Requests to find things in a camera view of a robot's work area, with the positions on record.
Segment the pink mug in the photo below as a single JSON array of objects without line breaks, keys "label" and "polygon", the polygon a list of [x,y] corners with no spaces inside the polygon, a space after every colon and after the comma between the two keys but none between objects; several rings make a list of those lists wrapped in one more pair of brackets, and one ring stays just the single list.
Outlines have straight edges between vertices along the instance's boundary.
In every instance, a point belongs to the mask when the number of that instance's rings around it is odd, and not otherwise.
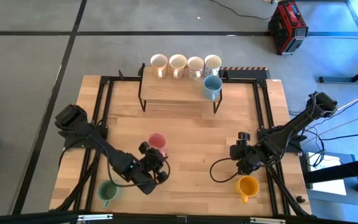
[{"label": "pink mug", "polygon": [[151,147],[158,149],[161,152],[162,156],[165,157],[166,153],[164,149],[165,146],[167,146],[167,140],[162,134],[154,133],[150,135],[148,142]]}]

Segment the wooden tabletop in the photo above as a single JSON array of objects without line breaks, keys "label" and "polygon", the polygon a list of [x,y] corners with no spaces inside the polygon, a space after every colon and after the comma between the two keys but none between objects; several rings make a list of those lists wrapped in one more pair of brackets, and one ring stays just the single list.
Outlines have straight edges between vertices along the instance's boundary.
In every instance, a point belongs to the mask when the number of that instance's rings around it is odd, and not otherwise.
[{"label": "wooden tabletop", "polygon": [[[98,92],[100,76],[84,76],[77,104],[92,116],[94,102]],[[289,121],[287,103],[280,80],[267,80],[268,92],[275,125]],[[243,204],[236,194],[234,183],[241,178],[235,177],[229,182],[219,184],[211,180],[209,168],[221,158],[229,157],[229,147],[236,143],[237,133],[251,134],[250,143],[257,141],[258,128],[252,85],[225,83],[224,100],[219,111],[214,114],[208,102],[164,102],[147,103],[146,112],[142,111],[137,98],[139,82],[114,82],[113,94],[108,116],[108,142],[124,152],[141,154],[139,144],[147,140],[152,133],[162,133],[168,142],[167,161],[171,166],[171,175],[150,195],[144,195],[137,187],[119,189],[119,196],[103,209],[103,203],[97,196],[99,184],[108,180],[106,158],[101,157],[93,195],[93,212],[113,213],[153,213],[187,215],[255,215],[271,216],[269,188],[266,172],[261,168],[252,173],[259,181],[259,193]],[[107,91],[104,91],[101,112]],[[262,111],[267,126],[262,90],[260,90]],[[60,167],[50,208],[59,206],[73,190],[80,175],[83,149],[68,151]],[[296,154],[286,153],[282,160],[285,183],[294,197],[301,195],[306,199],[301,206],[311,213],[306,187],[299,158]],[[226,179],[236,171],[233,161],[225,161],[215,166],[216,179]],[[126,184],[112,172],[113,179]],[[81,200],[84,207],[87,187]],[[276,187],[278,209],[281,213],[282,201]]]},{"label": "wooden tabletop", "polygon": [[197,80],[191,80],[184,75],[182,78],[173,78],[167,74],[164,78],[157,78],[152,73],[152,68],[145,67],[143,71],[142,100],[150,101],[205,101],[211,102],[202,94],[204,76]]}]

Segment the concrete floor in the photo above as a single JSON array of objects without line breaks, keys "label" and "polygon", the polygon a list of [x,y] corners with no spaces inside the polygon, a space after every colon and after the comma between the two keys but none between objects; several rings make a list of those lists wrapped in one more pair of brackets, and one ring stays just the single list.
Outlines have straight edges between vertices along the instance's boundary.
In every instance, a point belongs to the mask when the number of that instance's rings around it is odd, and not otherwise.
[{"label": "concrete floor", "polygon": [[[71,30],[80,3],[0,1],[0,30]],[[240,14],[260,17],[269,17],[275,9],[275,5],[264,1],[232,0],[225,4]],[[299,2],[298,7],[311,32],[357,32],[343,2]],[[93,0],[86,5],[80,30],[265,31],[267,23],[238,17],[207,0]],[[67,41],[68,37],[0,37],[0,138],[4,140],[0,147],[0,215],[11,208]],[[358,85],[317,83],[321,75],[351,77],[358,73],[358,38],[309,37],[294,55],[282,57],[275,55],[269,37],[77,37],[53,117],[67,104],[75,103],[83,75],[117,75],[118,69],[124,75],[135,75],[141,63],[147,63],[156,53],[187,57],[217,54],[226,66],[269,67],[272,78],[282,80],[292,111],[301,111],[313,91],[325,91],[340,105],[358,97]],[[358,104],[318,129],[324,131],[357,116]],[[354,133],[358,133],[358,121],[326,137]],[[62,144],[52,121],[24,212],[48,209]],[[315,151],[316,146],[308,144],[306,149]],[[329,141],[326,149],[355,154],[358,159],[358,138]],[[349,216],[338,215],[343,213],[342,207],[323,203],[318,207],[323,206],[335,215],[313,211],[322,217],[349,220]],[[350,220],[358,221],[358,215]]]}]

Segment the white mug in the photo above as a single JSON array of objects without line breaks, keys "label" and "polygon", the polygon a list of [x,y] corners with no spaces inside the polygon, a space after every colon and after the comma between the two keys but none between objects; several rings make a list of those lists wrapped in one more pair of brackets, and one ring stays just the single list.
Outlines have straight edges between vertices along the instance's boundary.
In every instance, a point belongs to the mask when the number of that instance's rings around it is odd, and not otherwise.
[{"label": "white mug", "polygon": [[187,59],[185,56],[176,54],[169,58],[170,73],[174,78],[181,78],[185,72]]},{"label": "white mug", "polygon": [[204,69],[204,60],[199,57],[191,57],[187,61],[187,76],[191,80],[197,80],[201,77]]},{"label": "white mug", "polygon": [[156,54],[150,59],[152,65],[152,73],[157,78],[163,78],[167,74],[167,63],[168,59],[163,54]]},{"label": "white mug", "polygon": [[204,75],[218,75],[219,69],[222,66],[222,60],[217,55],[209,55],[205,59],[205,71]]}]

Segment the red power station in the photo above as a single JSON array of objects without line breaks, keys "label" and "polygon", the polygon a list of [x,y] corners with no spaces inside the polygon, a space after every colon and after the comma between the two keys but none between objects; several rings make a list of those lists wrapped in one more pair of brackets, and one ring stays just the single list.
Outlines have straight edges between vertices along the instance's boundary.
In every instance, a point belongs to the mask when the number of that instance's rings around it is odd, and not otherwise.
[{"label": "red power station", "polygon": [[268,31],[277,48],[277,54],[292,54],[308,35],[308,27],[294,0],[280,1],[271,20]]}]

